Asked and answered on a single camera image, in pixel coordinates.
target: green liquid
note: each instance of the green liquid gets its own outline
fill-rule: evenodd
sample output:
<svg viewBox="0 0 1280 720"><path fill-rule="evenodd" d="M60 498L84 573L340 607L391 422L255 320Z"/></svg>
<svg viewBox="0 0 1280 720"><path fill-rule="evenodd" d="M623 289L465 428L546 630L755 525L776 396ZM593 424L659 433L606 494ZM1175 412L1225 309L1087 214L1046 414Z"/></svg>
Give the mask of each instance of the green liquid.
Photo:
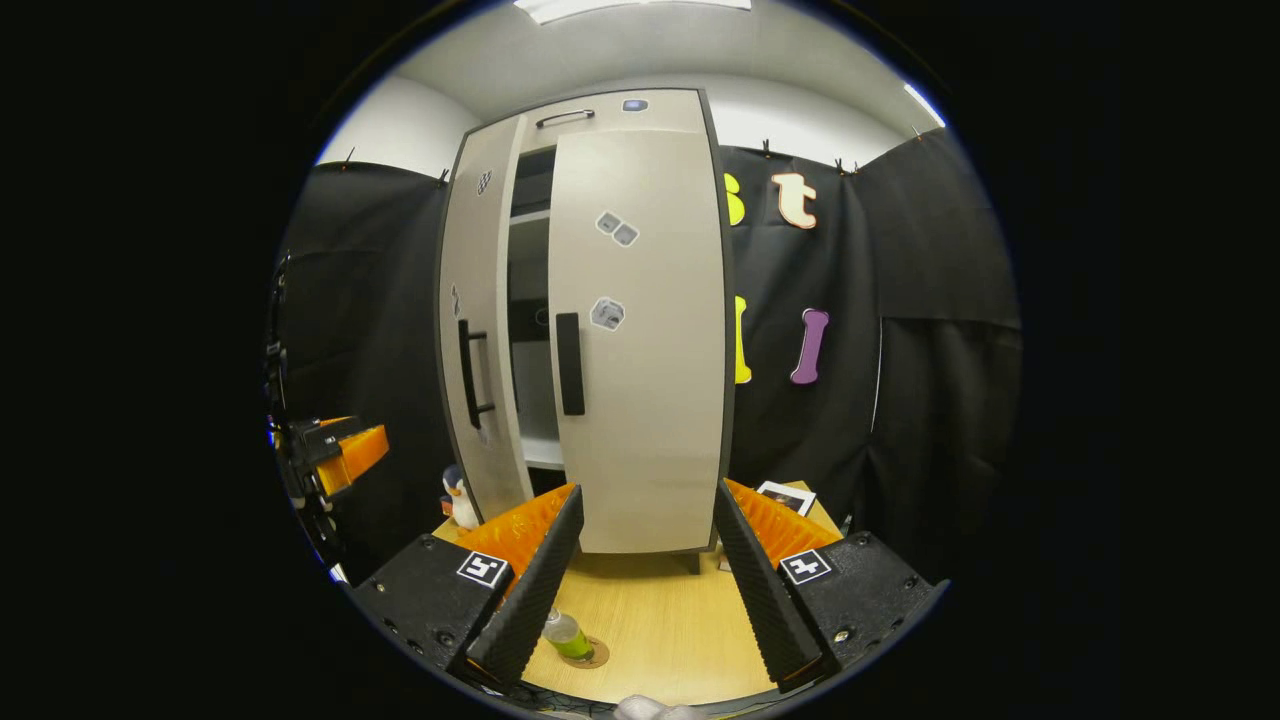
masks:
<svg viewBox="0 0 1280 720"><path fill-rule="evenodd" d="M563 643L552 643L556 646L556 651L568 657L570 660L590 660L595 651L591 650L591 643L586 642L586 635L580 629L577 637Z"/></svg>

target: fluorescent light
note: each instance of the fluorescent light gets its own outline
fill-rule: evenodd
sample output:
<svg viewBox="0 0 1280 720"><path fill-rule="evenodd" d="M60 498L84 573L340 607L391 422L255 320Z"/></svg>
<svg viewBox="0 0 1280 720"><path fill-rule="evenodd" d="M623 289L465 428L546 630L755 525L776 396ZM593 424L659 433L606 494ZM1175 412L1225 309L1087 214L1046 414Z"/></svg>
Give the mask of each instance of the fluorescent light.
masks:
<svg viewBox="0 0 1280 720"><path fill-rule="evenodd" d="M902 88L906 90L911 97L915 97L915 101L919 102L922 108L933 115L933 119L938 122L938 127L947 127L947 124L942 122L942 115L940 115L938 111L933 109L933 105L929 105L929 102L919 92L916 92L914 87L904 85Z"/></svg>
<svg viewBox="0 0 1280 720"><path fill-rule="evenodd" d="M538 24L547 24L552 20L586 13L588 10L617 8L620 5L657 5L659 3L691 3L695 5L737 8L740 10L751 9L751 0L516 0L516 6L529 13L529 17L534 18Z"/></svg>

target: ceiling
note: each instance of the ceiling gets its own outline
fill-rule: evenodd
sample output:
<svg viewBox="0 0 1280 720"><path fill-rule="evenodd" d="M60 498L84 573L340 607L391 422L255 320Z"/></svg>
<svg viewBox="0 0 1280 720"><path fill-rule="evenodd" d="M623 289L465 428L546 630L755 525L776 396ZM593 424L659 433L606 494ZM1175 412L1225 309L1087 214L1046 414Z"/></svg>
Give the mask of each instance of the ceiling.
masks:
<svg viewBox="0 0 1280 720"><path fill-rule="evenodd" d="M750 12L626 5L535 23L503 3L411 55L397 74L489 122L579 87L659 73L746 76L861 110L902 137L937 127L904 81L842 31L778 0Z"/></svg>

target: cabinet handle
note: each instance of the cabinet handle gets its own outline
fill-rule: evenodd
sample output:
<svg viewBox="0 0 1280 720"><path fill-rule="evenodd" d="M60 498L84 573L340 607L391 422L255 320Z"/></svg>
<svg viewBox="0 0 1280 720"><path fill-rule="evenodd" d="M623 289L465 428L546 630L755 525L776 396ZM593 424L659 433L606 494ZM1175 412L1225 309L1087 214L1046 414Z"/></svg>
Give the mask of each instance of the cabinet handle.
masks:
<svg viewBox="0 0 1280 720"><path fill-rule="evenodd" d="M538 120L535 124L538 126L538 129L543 129L543 123L545 123L547 120L554 120L556 118L567 118L570 115L586 115L588 118L594 118L595 117L595 110L588 110L588 109L570 110L568 113L561 113L558 115L552 115L549 118L543 118L543 119Z"/></svg>
<svg viewBox="0 0 1280 720"><path fill-rule="evenodd" d="M561 405L566 415L586 415L582 400L582 346L577 313L556 314L556 352L561 366Z"/></svg>
<svg viewBox="0 0 1280 720"><path fill-rule="evenodd" d="M458 350L462 354L462 391L467 396L467 415L471 416L471 427L480 429L480 414L493 410L493 402L476 406L476 383L471 377L471 341L484 340L489 333L474 333L467 327L466 320L458 320Z"/></svg>

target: white wall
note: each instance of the white wall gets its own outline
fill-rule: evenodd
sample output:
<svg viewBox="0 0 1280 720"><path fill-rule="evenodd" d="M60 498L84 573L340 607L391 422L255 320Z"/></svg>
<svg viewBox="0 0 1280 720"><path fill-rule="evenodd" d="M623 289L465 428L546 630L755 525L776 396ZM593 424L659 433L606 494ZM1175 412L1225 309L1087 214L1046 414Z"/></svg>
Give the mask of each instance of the white wall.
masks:
<svg viewBox="0 0 1280 720"><path fill-rule="evenodd" d="M352 161L440 177L444 168L453 170L462 136L479 124L451 97L411 79L389 77L356 105L316 164L346 160L355 146Z"/></svg>
<svg viewBox="0 0 1280 720"><path fill-rule="evenodd" d="M593 83L575 90L598 92L626 87L704 87L721 145L760 147L852 169L909 140L847 105L778 82L724 74L660 74Z"/></svg>

